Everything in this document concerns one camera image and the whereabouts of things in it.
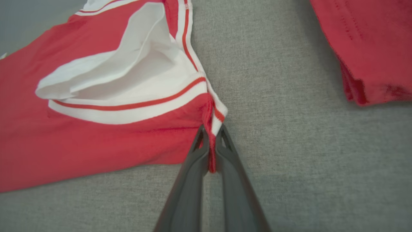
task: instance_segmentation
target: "red fabric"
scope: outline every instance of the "red fabric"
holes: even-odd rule
[[[412,100],[412,1],[311,0],[360,106]]]
[[[74,15],[0,60],[0,192],[141,164],[181,163],[201,124],[214,141],[209,94],[166,114],[124,125],[60,114],[35,95],[40,79],[57,67],[117,49],[129,16],[146,2],[92,17]],[[177,6],[170,8],[168,24],[177,30]]]

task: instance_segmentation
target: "folded red cloth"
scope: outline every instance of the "folded red cloth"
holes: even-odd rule
[[[412,100],[412,1],[311,0],[349,101]]]

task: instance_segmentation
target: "red and white garment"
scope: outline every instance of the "red and white garment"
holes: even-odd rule
[[[227,108],[192,23],[190,0],[88,0],[0,60],[0,192],[181,163],[201,124],[213,148]]]

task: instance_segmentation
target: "clothing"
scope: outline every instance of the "clothing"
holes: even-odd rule
[[[227,108],[191,27],[190,0],[89,0],[1,60],[0,192],[180,163],[201,124],[214,150]]]
[[[311,0],[360,106],[412,100],[412,2]]]

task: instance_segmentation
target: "gray tablecloth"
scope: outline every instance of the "gray tablecloth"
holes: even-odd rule
[[[83,0],[0,3],[0,53]],[[412,104],[360,108],[307,0],[193,0],[192,44],[273,231],[412,231]],[[151,231],[179,170],[140,166],[0,194],[0,231]],[[223,231],[219,175],[203,231]]]

